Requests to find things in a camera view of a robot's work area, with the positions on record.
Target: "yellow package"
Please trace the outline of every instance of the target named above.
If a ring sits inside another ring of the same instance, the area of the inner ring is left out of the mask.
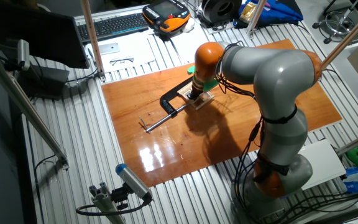
[[[241,12],[240,20],[249,23],[254,16],[256,6],[257,5],[252,2],[248,2],[244,10]]]

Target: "keyboard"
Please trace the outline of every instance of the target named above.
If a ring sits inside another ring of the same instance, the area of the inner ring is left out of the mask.
[[[98,40],[106,40],[135,32],[142,32],[148,28],[149,26],[142,13],[94,22],[94,29]],[[78,31],[83,44],[91,42],[86,25],[78,26]]]

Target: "glossy wooden surface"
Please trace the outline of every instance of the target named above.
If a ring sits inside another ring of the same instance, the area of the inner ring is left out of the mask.
[[[261,47],[294,48],[289,40]],[[124,161],[148,186],[240,155],[260,118],[253,99],[231,92],[225,95],[216,87],[212,102],[198,111],[188,106],[147,134],[139,116],[147,126],[165,117],[159,99],[189,77],[190,66],[102,86]],[[251,85],[241,87],[253,91]],[[172,101],[175,108],[183,103],[178,97]],[[318,83],[302,93],[296,104],[305,112],[310,131],[342,119]]]

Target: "eyeglasses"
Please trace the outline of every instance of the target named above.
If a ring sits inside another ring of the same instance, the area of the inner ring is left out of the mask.
[[[133,58],[133,57],[128,57],[128,58],[123,58],[123,59],[118,59],[118,58],[115,58],[115,59],[112,59],[111,61],[110,61],[110,64],[111,64],[111,66],[114,66],[117,62],[119,62],[119,63],[125,63],[125,61],[130,61],[130,62],[134,62],[135,61],[135,59]]]

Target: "white paper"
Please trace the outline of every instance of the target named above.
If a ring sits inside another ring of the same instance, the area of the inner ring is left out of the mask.
[[[143,65],[154,61],[154,56],[150,44],[147,41],[148,34],[135,33],[131,35],[124,35],[109,40],[98,42],[98,45],[117,43],[119,52],[102,55],[102,63],[105,72],[113,72],[120,69],[130,68],[138,65]],[[88,44],[86,48],[89,48],[93,53],[92,45]],[[118,61],[114,65],[110,63],[111,60],[131,58],[133,62],[129,60]]]

